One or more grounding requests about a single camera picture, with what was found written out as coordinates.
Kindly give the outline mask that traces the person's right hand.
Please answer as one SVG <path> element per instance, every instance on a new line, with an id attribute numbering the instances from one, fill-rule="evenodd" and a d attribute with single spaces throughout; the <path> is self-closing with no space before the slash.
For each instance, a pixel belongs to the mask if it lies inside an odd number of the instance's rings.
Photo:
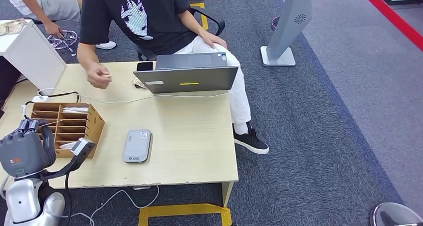
<path id="1" fill-rule="evenodd" d="M 105 89 L 112 82 L 108 69 L 99 63 L 94 63 L 86 69 L 87 80 L 95 88 Z"/>

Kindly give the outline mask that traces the person's left hand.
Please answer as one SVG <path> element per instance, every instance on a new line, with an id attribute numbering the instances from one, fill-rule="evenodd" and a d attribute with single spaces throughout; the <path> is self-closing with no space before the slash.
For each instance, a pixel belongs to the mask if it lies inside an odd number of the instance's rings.
<path id="1" fill-rule="evenodd" d="M 211 48 L 215 48 L 215 45 L 220 45 L 222 47 L 224 47 L 225 49 L 227 49 L 227 44 L 226 42 L 221 39 L 220 37 L 213 35 L 207 31 L 203 32 L 200 37 L 203 39 L 203 42 L 205 44 L 207 44 L 208 46 L 210 46 Z"/>

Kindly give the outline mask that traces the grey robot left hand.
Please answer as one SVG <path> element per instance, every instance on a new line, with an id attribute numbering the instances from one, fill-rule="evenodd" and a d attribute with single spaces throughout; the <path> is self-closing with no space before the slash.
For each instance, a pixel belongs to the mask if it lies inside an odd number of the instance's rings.
<path id="1" fill-rule="evenodd" d="M 54 135 L 44 121 L 25 118 L 0 140 L 1 166 L 12 177 L 38 173 L 55 160 Z"/>

